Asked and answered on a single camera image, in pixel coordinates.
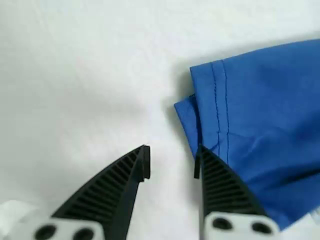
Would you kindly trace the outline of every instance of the white tablecloth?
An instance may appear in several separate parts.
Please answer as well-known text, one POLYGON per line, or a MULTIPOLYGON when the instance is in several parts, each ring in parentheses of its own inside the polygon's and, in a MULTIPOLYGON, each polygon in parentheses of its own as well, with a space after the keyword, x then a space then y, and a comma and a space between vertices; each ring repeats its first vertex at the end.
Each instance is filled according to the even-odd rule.
MULTIPOLYGON (((319 38, 319 12, 318 0, 0 0, 0 203, 52 212, 147 144, 128 240, 198 239, 201 191, 173 108, 193 93, 189 67, 319 38)), ((288 234, 317 239, 305 224, 288 234)))

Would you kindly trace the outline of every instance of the fabric fold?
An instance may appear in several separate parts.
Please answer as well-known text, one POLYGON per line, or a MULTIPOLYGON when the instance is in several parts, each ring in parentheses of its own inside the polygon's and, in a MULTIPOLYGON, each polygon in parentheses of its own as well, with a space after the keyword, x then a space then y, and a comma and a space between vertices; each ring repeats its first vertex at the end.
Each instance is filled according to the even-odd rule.
POLYGON ((281 229, 320 206, 320 40, 190 68, 194 95, 175 109, 247 184, 281 229))

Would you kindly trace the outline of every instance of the stitching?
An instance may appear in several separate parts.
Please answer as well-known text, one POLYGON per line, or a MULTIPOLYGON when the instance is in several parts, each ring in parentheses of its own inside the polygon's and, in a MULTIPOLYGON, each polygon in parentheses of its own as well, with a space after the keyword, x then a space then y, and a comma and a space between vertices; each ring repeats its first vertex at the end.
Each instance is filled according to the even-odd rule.
POLYGON ((217 132, 217 136, 218 136, 218 156, 220 157, 220 137, 219 137, 219 133, 220 133, 220 120, 219 120, 219 112, 218 112, 218 104, 217 104, 217 81, 216 81, 216 76, 215 76, 215 71, 214 71, 214 66, 212 64, 212 62, 210 62, 211 65, 211 70, 212 70, 212 77, 214 80, 214 101, 215 101, 215 111, 216 111, 216 119, 218 122, 218 132, 217 132))
POLYGON ((227 122, 227 132, 226 132, 226 144, 227 144, 227 148, 226 148, 226 164, 229 165, 229 112, 228 112, 228 92, 227 92, 227 81, 228 81, 228 77, 227 77, 227 71, 226 71, 226 66, 225 66, 225 62, 223 60, 221 60, 222 62, 222 66, 223 66, 223 71, 224 71, 224 78, 225 78, 225 110, 226 110, 226 122, 227 122))

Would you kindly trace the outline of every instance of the blue fabric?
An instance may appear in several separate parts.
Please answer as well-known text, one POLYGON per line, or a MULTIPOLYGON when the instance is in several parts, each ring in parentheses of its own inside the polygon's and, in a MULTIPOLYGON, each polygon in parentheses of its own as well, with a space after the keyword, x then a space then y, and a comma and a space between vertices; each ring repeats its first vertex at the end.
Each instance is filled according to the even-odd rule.
POLYGON ((190 71, 195 94, 174 106, 192 154, 219 155, 281 229, 320 206, 320 40, 190 71))

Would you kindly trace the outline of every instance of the screw hole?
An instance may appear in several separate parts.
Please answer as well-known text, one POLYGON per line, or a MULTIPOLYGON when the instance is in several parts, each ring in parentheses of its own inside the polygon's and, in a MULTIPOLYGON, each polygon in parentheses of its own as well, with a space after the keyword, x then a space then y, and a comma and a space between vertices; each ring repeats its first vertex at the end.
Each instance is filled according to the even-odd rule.
POLYGON ((231 222, 222 217, 213 220, 212 225, 214 228, 221 230, 231 230, 233 228, 231 222))
POLYGON ((268 225, 265 225, 264 223, 261 222, 256 222, 252 224, 252 229, 255 232, 259 232, 262 234, 272 234, 272 230, 268 225))
POLYGON ((55 234, 57 228, 55 225, 48 224, 40 227, 34 235, 34 238, 36 240, 47 240, 52 238, 52 236, 55 234))
POLYGON ((73 240, 91 240, 94 232, 90 228, 82 228, 73 235, 73 240))

